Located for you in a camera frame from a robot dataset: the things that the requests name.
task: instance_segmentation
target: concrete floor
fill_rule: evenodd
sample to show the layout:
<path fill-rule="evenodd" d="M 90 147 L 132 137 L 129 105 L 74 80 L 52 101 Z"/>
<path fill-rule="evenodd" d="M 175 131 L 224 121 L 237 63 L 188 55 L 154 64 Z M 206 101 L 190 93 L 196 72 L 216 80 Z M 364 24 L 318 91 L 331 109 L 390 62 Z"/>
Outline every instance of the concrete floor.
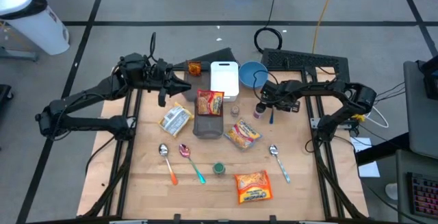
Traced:
<path fill-rule="evenodd" d="M 43 52 L 37 63 L 0 60 L 0 83 L 12 85 L 15 98 L 3 110 L 0 120 L 0 219 L 15 223 L 34 174 L 45 139 L 39 134 L 34 115 L 51 100 L 60 98 L 78 52 L 95 0 L 48 0 L 55 13 L 69 21 L 70 49 L 61 55 Z M 414 0 L 424 21 L 438 21 L 437 0 Z M 272 0 L 102 0 L 96 21 L 264 21 Z M 276 0 L 272 21 L 317 21 L 325 0 Z M 407 0 L 331 0 L 325 21 L 415 21 Z M 157 32 L 155 55 L 171 63 L 195 58 L 224 47 L 232 48 L 241 63 L 260 60 L 253 34 L 260 26 L 94 26 L 81 57 L 72 93 L 95 85 L 109 75 L 119 56 L 148 53 L 149 38 Z M 274 26 L 283 32 L 283 49 L 310 52 L 313 26 Z M 427 27 L 438 40 L 438 27 Z M 0 43 L 23 48 L 11 38 Z M 275 47 L 276 38 L 260 36 L 264 47 Z M 27 47 L 38 50 L 24 40 Z M 418 26 L 324 26 L 320 28 L 316 53 L 347 57 L 350 78 L 382 92 L 403 81 L 402 63 L 429 60 L 432 55 Z M 99 116 L 102 104 L 77 113 Z M 382 101 L 379 110 L 390 128 L 372 123 L 365 126 L 385 138 L 407 131 L 404 95 Z M 73 132 L 53 145 L 27 222 L 74 218 L 84 181 L 84 167 L 90 156 L 95 133 Z M 378 138 L 361 132 L 361 136 Z M 386 198 L 385 184 L 394 182 L 395 160 L 378 162 L 382 177 L 364 179 Z M 397 214 L 365 191 L 370 216 L 397 221 Z"/>

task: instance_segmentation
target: white paper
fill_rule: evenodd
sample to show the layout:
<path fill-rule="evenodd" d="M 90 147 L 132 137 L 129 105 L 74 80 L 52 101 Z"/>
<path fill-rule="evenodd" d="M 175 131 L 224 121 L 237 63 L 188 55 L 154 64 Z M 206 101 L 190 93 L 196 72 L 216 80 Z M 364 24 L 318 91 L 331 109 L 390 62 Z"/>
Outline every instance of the white paper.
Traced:
<path fill-rule="evenodd" d="M 355 152 L 363 151 L 371 147 L 371 140 L 369 138 L 350 138 L 351 143 L 355 147 Z M 359 167 L 360 177 L 380 177 L 378 172 L 377 162 L 371 162 Z"/>

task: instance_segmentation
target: snack bag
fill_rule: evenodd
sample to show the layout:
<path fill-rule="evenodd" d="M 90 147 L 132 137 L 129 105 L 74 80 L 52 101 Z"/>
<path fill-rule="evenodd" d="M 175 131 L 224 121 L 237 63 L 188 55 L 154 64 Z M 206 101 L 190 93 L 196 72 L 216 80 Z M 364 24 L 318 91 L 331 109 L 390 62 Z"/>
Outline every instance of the snack bag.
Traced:
<path fill-rule="evenodd" d="M 212 90 L 198 90 L 198 114 L 220 116 L 224 93 Z"/>
<path fill-rule="evenodd" d="M 268 172 L 262 170 L 245 175 L 234 175 L 237 184 L 238 203 L 272 198 Z"/>
<path fill-rule="evenodd" d="M 201 62 L 187 61 L 189 74 L 195 77 L 201 76 Z"/>
<path fill-rule="evenodd" d="M 170 135 L 177 137 L 178 132 L 193 118 L 194 116 L 189 110 L 186 110 L 179 103 L 175 103 L 175 106 L 158 122 L 158 125 Z"/>
<path fill-rule="evenodd" d="M 235 146 L 241 150 L 252 147 L 261 134 L 256 132 L 243 119 L 240 119 L 226 134 L 224 134 Z"/>

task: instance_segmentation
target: metal spoon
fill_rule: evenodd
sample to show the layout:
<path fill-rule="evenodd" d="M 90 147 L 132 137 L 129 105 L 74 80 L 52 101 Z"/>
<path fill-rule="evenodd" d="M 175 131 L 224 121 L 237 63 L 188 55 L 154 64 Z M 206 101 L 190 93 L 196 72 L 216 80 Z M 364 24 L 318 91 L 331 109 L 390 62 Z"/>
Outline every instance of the metal spoon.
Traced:
<path fill-rule="evenodd" d="M 275 156 L 276 161 L 279 162 L 280 168 L 281 168 L 281 170 L 286 178 L 286 181 L 288 184 L 290 184 L 289 175 L 286 173 L 286 169 L 283 166 L 283 163 L 281 163 L 280 159 L 279 159 L 279 150 L 277 149 L 277 147 L 275 145 L 271 145 L 271 146 L 269 146 L 269 152 L 271 153 L 271 155 Z"/>
<path fill-rule="evenodd" d="M 173 170 L 170 167 L 169 159 L 167 158 L 167 154 L 169 153 L 169 149 L 167 148 L 167 146 L 165 144 L 160 144 L 158 147 L 158 152 L 160 155 L 162 155 L 166 159 L 167 166 L 168 166 L 169 171 L 170 171 L 170 178 L 172 179 L 172 183 L 174 185 L 177 185 L 178 184 L 177 176 L 175 176 L 175 174 L 173 173 Z"/>
<path fill-rule="evenodd" d="M 187 158 L 190 163 L 192 164 L 194 170 L 196 171 L 196 173 L 198 174 L 199 177 L 199 181 L 201 181 L 201 184 L 205 184 L 205 179 L 203 177 L 203 175 L 201 175 L 201 173 L 199 173 L 198 169 L 196 168 L 196 166 L 194 165 L 193 161 L 190 159 L 190 149 L 189 147 L 187 147 L 186 145 L 180 144 L 179 145 L 179 153 L 184 157 Z"/>

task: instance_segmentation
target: clear plastic container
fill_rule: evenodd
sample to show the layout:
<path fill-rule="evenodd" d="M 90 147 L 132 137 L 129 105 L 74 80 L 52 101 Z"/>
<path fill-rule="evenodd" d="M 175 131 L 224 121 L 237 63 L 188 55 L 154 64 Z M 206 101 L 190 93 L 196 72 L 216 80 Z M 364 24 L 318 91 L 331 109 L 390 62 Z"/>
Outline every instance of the clear plastic container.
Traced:
<path fill-rule="evenodd" d="M 188 66 L 184 66 L 184 81 L 192 84 L 190 90 L 184 91 L 183 96 L 187 101 L 195 101 L 198 96 L 198 89 L 210 89 L 210 62 L 201 62 L 201 76 L 192 76 L 188 73 Z"/>
<path fill-rule="evenodd" d="M 198 115 L 198 104 L 194 104 L 193 134 L 199 139 L 218 139 L 224 134 L 224 106 L 220 107 L 220 116 Z"/>

